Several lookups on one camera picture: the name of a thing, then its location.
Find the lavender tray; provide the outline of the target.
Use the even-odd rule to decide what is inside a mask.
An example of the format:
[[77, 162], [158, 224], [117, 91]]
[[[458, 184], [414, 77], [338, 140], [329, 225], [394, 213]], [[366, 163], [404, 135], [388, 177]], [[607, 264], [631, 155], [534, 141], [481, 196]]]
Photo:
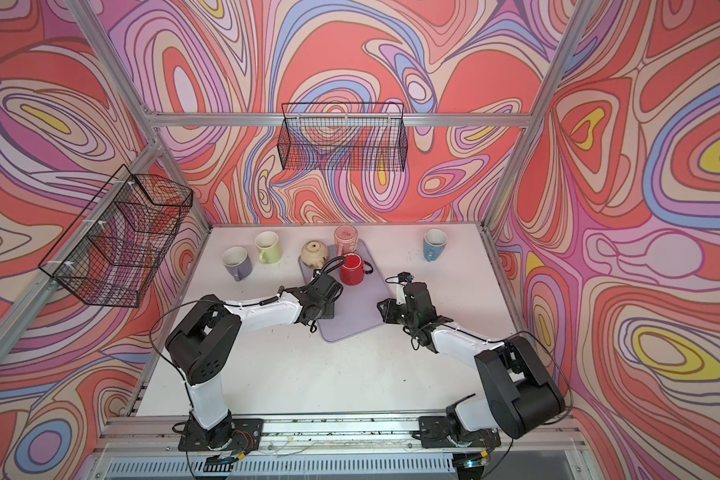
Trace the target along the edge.
[[[339, 273], [344, 263], [344, 256], [336, 255], [334, 245], [328, 246], [328, 249], [329, 259], [322, 269], [309, 268], [301, 260], [299, 261], [302, 275], [307, 283], [316, 276], [327, 274], [340, 281]], [[368, 261], [374, 267], [374, 272], [366, 276], [357, 286], [345, 286], [340, 281], [344, 290], [335, 304], [334, 318], [317, 321], [317, 328], [327, 342], [345, 340], [380, 326], [382, 319], [377, 310], [377, 303], [391, 297], [391, 292], [364, 242], [358, 243], [355, 253]]]

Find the light green mug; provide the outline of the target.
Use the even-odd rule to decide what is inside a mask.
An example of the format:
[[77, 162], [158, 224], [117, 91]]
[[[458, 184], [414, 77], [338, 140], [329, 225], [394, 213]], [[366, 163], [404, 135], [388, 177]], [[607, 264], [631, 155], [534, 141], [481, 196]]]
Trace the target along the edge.
[[282, 257], [280, 237], [274, 231], [264, 231], [255, 238], [258, 260], [261, 264], [276, 264]]

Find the red mug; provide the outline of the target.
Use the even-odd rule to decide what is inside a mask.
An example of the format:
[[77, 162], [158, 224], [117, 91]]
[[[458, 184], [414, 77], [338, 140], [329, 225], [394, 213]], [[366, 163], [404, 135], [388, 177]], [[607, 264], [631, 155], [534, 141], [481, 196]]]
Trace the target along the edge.
[[349, 252], [344, 255], [339, 277], [345, 286], [357, 286], [373, 272], [374, 267], [368, 261], [355, 252]]

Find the beige ceramic teapot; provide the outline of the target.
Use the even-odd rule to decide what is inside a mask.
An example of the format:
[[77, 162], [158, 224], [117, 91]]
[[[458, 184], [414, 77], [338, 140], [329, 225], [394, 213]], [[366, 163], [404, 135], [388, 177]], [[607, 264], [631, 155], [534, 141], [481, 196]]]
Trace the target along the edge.
[[329, 249], [322, 241], [310, 240], [301, 248], [300, 260], [309, 268], [322, 269], [328, 259]]

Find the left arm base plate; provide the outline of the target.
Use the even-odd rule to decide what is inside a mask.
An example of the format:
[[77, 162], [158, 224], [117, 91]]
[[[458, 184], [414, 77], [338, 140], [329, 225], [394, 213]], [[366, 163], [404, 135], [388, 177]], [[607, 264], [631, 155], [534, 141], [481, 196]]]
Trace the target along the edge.
[[182, 452], [249, 453], [259, 448], [263, 426], [264, 420], [260, 418], [230, 417], [205, 430], [190, 416], [174, 424], [172, 432], [179, 436], [178, 448]]

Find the pink patterned mug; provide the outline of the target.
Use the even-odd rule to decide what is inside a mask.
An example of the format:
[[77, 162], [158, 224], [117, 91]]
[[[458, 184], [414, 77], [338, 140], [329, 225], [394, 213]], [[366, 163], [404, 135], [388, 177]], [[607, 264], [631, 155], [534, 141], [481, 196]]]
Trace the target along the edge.
[[344, 256], [355, 253], [358, 247], [359, 234], [357, 229], [349, 224], [341, 225], [334, 230], [334, 244], [336, 255]]

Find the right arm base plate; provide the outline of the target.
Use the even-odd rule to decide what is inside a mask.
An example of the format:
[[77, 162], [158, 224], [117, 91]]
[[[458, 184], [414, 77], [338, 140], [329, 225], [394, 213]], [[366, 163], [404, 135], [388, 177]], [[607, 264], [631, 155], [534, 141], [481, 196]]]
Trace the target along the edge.
[[481, 448], [492, 451], [502, 445], [495, 429], [467, 431], [451, 416], [420, 416], [418, 429], [411, 433], [425, 449]]

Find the blue floral mug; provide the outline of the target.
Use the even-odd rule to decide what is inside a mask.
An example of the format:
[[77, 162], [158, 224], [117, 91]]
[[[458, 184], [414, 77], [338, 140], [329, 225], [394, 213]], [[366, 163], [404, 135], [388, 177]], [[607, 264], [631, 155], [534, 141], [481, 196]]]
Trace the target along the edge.
[[448, 242], [447, 234], [440, 229], [430, 229], [423, 237], [423, 257], [427, 262], [436, 261], [445, 250]]

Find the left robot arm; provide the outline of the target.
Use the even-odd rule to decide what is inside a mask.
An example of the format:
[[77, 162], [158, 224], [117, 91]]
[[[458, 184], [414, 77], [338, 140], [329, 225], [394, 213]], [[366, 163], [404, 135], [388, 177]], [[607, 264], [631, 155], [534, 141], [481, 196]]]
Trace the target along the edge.
[[343, 285], [331, 273], [345, 263], [344, 256], [334, 257], [305, 285], [281, 287], [266, 298], [224, 301], [208, 294], [187, 304], [191, 310], [165, 341], [166, 360], [179, 373], [190, 402], [188, 420], [180, 431], [180, 451], [230, 449], [236, 434], [241, 435], [244, 452], [258, 448], [250, 429], [235, 425], [223, 395], [220, 373], [234, 343], [243, 333], [279, 325], [304, 325], [316, 332], [319, 320], [333, 317]]

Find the lavender mug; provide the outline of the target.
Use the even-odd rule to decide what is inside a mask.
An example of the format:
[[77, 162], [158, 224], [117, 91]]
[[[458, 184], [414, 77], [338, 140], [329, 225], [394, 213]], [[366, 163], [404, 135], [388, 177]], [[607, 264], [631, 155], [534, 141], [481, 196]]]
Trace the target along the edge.
[[247, 249], [242, 246], [233, 246], [222, 254], [225, 269], [236, 282], [249, 277], [253, 272], [253, 264]]

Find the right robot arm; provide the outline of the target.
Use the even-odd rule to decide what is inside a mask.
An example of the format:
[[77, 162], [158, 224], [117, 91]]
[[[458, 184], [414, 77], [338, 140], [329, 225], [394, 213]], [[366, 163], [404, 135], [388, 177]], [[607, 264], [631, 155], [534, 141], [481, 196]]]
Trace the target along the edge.
[[477, 434], [492, 430], [518, 439], [567, 411], [558, 384], [523, 335], [487, 339], [462, 328], [437, 312], [427, 285], [408, 272], [385, 282], [395, 287], [395, 296], [377, 304], [382, 321], [401, 326], [414, 350], [426, 349], [475, 369], [483, 390], [449, 405], [438, 433], [423, 425], [424, 445], [467, 445]]

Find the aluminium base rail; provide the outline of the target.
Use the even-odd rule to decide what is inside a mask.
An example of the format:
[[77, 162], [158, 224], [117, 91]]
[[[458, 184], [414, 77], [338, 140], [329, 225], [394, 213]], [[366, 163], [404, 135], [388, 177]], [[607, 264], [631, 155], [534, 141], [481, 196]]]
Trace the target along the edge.
[[421, 424], [437, 411], [253, 414], [229, 446], [190, 447], [181, 417], [110, 422], [81, 479], [601, 479], [572, 419], [519, 440], [496, 430], [456, 441]]

